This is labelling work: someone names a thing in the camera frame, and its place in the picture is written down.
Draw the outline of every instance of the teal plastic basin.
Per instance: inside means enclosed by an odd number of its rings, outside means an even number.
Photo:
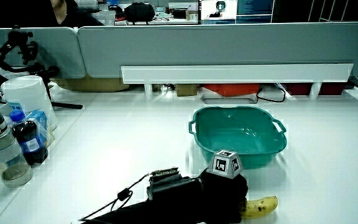
[[[205,107],[189,122],[189,133],[208,163],[215,152],[226,149],[239,154],[245,169],[267,165],[287,145],[286,131],[279,120],[253,106]]]

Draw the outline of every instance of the gray cubicle divider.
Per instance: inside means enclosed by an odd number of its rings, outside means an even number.
[[[0,48],[8,40],[7,34],[11,29],[0,28]],[[56,65],[60,69],[57,78],[83,78],[86,75],[85,65],[81,54],[76,31],[68,27],[51,28],[23,28],[32,32],[27,43],[35,41],[39,45],[39,52],[29,65],[39,62],[46,68]],[[19,47],[9,52],[5,62],[13,67],[23,67],[23,60],[18,54]]]
[[[280,63],[353,63],[358,75],[358,22],[82,27],[78,40],[94,78],[124,65]]]

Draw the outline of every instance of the white container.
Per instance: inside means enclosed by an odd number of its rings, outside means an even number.
[[[13,110],[20,109],[25,113],[43,110],[52,130],[57,127],[57,118],[41,77],[26,75],[13,78],[4,82],[1,90]]]

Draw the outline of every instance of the basin handle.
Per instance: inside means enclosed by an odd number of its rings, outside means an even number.
[[[195,123],[196,123],[195,120],[189,122],[189,133],[190,134],[196,135],[196,133],[193,131],[193,124],[195,124]]]
[[[281,128],[280,133],[285,133],[285,132],[287,131],[287,130],[285,129],[283,123],[281,123],[281,121],[279,121],[279,120],[277,120],[277,119],[273,119],[273,122],[276,123],[276,124],[278,124],[279,127]]]

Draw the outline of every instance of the banana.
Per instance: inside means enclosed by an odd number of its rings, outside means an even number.
[[[276,196],[252,201],[244,199],[239,204],[239,211],[241,218],[260,218],[274,211],[277,205]]]

